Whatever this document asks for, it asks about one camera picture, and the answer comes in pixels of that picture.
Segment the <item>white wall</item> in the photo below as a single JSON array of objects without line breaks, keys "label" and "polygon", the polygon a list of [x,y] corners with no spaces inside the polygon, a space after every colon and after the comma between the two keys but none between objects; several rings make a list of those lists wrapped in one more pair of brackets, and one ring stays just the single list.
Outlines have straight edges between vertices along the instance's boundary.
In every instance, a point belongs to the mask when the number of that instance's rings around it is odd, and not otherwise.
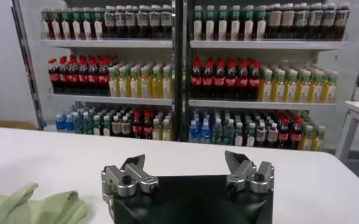
[{"label": "white wall", "polygon": [[0,1],[0,119],[36,126],[33,101],[9,1]]}]

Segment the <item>green cloth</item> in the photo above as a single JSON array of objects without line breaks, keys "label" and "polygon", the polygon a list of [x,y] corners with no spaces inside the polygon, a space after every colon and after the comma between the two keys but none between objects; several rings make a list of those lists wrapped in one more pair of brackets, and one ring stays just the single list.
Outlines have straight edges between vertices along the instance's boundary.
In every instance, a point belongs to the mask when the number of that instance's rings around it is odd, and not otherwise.
[{"label": "green cloth", "polygon": [[29,184],[10,196],[0,195],[0,224],[74,224],[87,215],[87,205],[75,191],[29,200],[37,187]]}]

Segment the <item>white table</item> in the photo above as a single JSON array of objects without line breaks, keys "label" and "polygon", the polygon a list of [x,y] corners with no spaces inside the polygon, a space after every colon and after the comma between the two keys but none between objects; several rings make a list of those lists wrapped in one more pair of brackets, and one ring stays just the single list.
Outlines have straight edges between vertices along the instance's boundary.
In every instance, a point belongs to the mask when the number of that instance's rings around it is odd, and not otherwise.
[{"label": "white table", "polygon": [[0,128],[0,194],[27,183],[33,198],[75,190],[91,208],[89,223],[111,223],[101,170],[145,153],[151,175],[228,174],[224,151],[275,166],[273,223],[359,223],[359,178],[333,155],[279,149],[163,142]]},{"label": "white table", "polygon": [[342,134],[336,148],[335,156],[343,163],[347,161],[352,141],[359,123],[359,102],[346,101],[347,115],[344,120]]}]

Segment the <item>drink bottle row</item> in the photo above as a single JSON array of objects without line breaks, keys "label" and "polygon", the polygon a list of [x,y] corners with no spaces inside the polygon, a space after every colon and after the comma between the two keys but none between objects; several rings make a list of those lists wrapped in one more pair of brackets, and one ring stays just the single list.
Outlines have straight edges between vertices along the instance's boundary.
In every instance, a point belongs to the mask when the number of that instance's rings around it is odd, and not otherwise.
[{"label": "drink bottle row", "polygon": [[41,15],[42,39],[171,39],[170,5],[42,9]]},{"label": "drink bottle row", "polygon": [[62,56],[49,60],[54,93],[112,97],[172,99],[171,65],[153,62],[118,63],[116,57]]},{"label": "drink bottle row", "polygon": [[253,58],[228,58],[205,66],[196,58],[191,73],[191,97],[259,102],[335,103],[337,71],[287,60],[268,67]]},{"label": "drink bottle row", "polygon": [[304,112],[194,110],[189,142],[318,151],[324,148],[324,133],[325,127]]},{"label": "drink bottle row", "polygon": [[154,108],[72,106],[56,114],[59,132],[172,141],[172,114]]},{"label": "drink bottle row", "polygon": [[194,8],[194,40],[322,39],[342,40],[349,18],[348,2],[273,4],[228,10],[220,5]]}]

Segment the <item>shelf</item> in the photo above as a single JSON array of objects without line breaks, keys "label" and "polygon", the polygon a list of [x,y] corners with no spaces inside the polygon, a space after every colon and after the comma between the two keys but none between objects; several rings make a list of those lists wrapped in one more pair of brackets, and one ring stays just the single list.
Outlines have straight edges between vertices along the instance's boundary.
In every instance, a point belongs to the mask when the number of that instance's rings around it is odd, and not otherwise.
[{"label": "shelf", "polygon": [[190,41],[191,48],[302,49],[331,51],[344,49],[348,41]]},{"label": "shelf", "polygon": [[171,40],[41,40],[49,47],[172,48]]},{"label": "shelf", "polygon": [[79,102],[94,102],[94,103],[118,103],[118,104],[158,105],[158,106],[172,105],[171,99],[81,96],[81,95],[65,95],[65,94],[48,94],[48,97],[55,100],[73,100]]},{"label": "shelf", "polygon": [[280,110],[329,110],[336,107],[335,103],[268,103],[225,100],[189,100],[192,107],[218,107],[241,109],[280,109]]}]

